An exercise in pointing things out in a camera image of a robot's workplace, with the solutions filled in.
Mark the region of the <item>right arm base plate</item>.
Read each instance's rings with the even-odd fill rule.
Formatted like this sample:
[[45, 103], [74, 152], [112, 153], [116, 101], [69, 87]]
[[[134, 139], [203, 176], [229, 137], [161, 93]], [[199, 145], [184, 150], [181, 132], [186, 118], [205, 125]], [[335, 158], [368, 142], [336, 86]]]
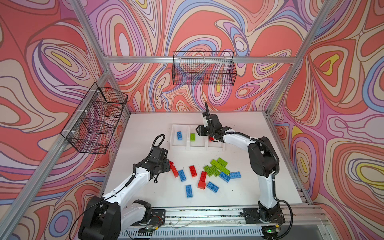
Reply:
[[266, 210], [259, 208], [244, 208], [240, 215], [245, 218], [247, 224], [278, 224], [286, 222], [281, 209]]

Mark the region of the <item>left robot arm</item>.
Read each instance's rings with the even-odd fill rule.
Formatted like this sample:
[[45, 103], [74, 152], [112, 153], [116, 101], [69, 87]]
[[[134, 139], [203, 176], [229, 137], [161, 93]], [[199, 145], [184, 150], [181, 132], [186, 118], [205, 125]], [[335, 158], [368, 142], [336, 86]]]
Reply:
[[103, 197], [90, 200], [80, 224], [80, 240], [116, 240], [123, 228], [151, 222], [152, 205], [143, 200], [132, 201], [139, 190], [161, 173], [171, 170], [168, 151], [152, 147], [149, 155], [133, 165], [133, 173]]

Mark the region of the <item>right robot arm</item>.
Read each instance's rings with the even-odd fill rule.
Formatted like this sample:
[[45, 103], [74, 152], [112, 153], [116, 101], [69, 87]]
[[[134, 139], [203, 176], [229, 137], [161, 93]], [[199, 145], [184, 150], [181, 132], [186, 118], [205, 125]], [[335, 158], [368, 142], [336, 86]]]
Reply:
[[276, 220], [285, 222], [280, 204], [285, 204], [290, 211], [290, 225], [293, 224], [294, 213], [287, 201], [280, 200], [276, 194], [276, 176], [280, 172], [280, 160], [267, 137], [253, 138], [244, 133], [222, 126], [215, 114], [210, 114], [208, 104], [203, 112], [203, 124], [196, 128], [199, 136], [208, 136], [215, 142], [230, 144], [248, 152], [250, 166], [258, 176], [260, 199], [258, 216], [263, 223]]

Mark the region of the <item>green lego top pile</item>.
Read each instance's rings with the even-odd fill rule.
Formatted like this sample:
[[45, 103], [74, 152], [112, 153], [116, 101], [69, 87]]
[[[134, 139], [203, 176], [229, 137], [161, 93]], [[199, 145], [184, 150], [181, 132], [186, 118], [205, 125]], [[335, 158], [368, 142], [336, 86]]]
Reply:
[[228, 163], [227, 163], [225, 160], [223, 160], [222, 158], [218, 158], [218, 159], [217, 159], [217, 162], [218, 162], [221, 166], [223, 166], [223, 167], [226, 167], [226, 166], [228, 165]]

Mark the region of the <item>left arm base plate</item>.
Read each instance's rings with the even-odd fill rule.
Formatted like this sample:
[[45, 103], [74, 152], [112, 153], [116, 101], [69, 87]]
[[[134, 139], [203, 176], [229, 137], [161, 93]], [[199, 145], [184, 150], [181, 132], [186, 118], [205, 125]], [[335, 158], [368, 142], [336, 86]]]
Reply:
[[147, 219], [133, 223], [132, 226], [152, 226], [161, 227], [165, 223], [166, 210], [154, 209], [151, 210], [150, 216]]

